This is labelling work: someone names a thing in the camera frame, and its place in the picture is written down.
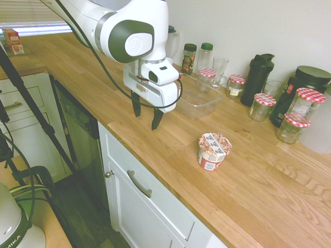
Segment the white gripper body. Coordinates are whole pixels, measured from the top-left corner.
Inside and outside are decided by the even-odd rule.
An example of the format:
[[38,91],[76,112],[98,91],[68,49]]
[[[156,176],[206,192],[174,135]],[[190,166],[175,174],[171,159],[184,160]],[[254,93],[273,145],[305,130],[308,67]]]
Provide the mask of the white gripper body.
[[172,104],[176,101],[178,96],[176,83],[172,82],[162,86],[158,86],[151,81],[142,83],[132,72],[132,64],[125,64],[123,81],[130,90],[151,105],[155,107],[167,106],[160,109],[162,112],[167,113],[176,108],[176,103]]

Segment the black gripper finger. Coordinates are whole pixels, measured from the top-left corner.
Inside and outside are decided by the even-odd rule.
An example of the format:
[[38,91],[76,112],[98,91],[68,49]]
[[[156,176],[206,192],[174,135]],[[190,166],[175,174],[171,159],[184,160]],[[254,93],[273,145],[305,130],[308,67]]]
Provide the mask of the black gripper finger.
[[136,117],[139,117],[141,115],[140,96],[136,94],[133,90],[131,90],[131,101],[132,101],[134,114]]
[[163,111],[158,108],[154,109],[154,118],[152,121],[152,130],[156,130],[163,118]]

